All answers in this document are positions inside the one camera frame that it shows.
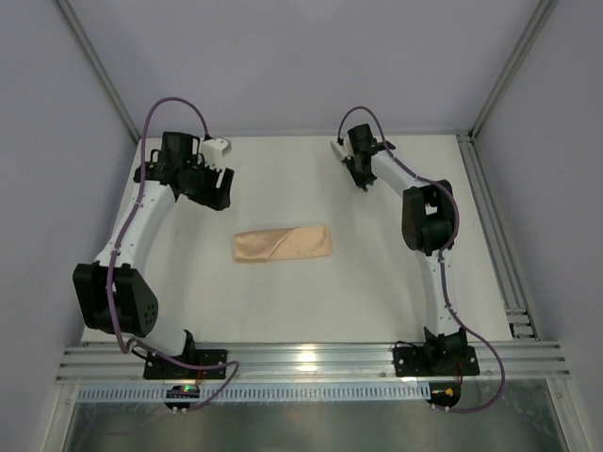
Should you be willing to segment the peach satin napkin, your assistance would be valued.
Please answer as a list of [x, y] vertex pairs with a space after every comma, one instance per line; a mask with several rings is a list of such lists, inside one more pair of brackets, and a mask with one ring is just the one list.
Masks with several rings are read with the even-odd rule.
[[321, 224], [256, 230], [234, 235], [234, 258], [240, 263], [327, 257], [332, 250], [330, 229]]

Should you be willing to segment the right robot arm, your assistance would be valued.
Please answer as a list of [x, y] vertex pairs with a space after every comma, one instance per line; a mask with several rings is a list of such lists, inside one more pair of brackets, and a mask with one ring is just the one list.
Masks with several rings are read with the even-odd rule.
[[399, 376], [450, 376], [479, 368], [471, 362], [467, 327], [454, 310], [449, 275], [452, 248], [460, 215], [448, 180], [430, 180], [416, 174], [394, 155], [396, 147], [373, 136], [368, 124], [352, 127], [332, 148], [354, 184], [368, 191], [376, 181], [392, 188], [401, 199], [402, 239], [415, 253], [426, 300], [422, 345], [398, 343], [394, 350]]

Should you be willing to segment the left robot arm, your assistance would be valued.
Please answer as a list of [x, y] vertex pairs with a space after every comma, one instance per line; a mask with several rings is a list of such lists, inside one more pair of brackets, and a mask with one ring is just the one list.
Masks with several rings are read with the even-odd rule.
[[229, 139], [166, 132], [161, 145], [143, 151], [134, 172], [133, 195], [107, 244], [90, 264], [79, 264], [73, 284], [84, 323], [114, 336], [126, 349], [145, 349], [198, 365], [192, 334], [171, 325], [144, 279], [144, 268], [160, 226], [179, 199], [214, 211], [230, 204], [234, 171], [221, 166]]

